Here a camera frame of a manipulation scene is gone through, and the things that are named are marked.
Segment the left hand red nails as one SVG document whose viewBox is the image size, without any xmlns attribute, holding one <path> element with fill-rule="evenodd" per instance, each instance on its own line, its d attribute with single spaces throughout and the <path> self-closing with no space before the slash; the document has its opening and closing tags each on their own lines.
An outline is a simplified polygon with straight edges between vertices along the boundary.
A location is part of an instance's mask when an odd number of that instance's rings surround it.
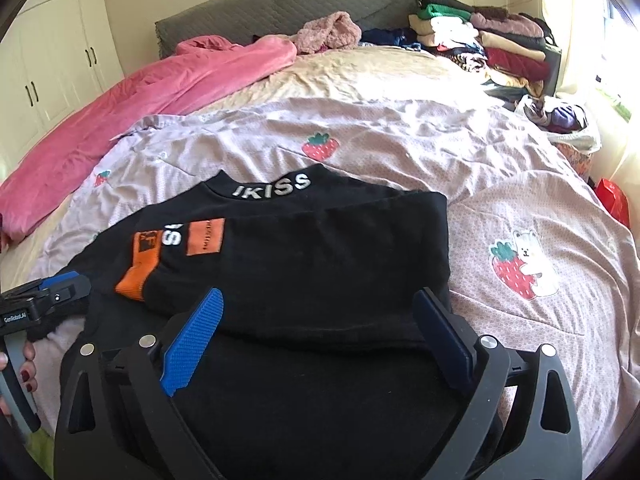
<svg viewBox="0 0 640 480">
<path fill-rule="evenodd" d="M 28 340 L 25 341 L 23 347 L 23 356 L 25 361 L 20 368 L 22 382 L 28 392 L 34 393 L 38 389 L 35 366 L 36 352 L 34 345 Z M 9 357 L 6 352 L 0 352 L 0 370 L 4 370 L 8 364 Z"/>
</svg>

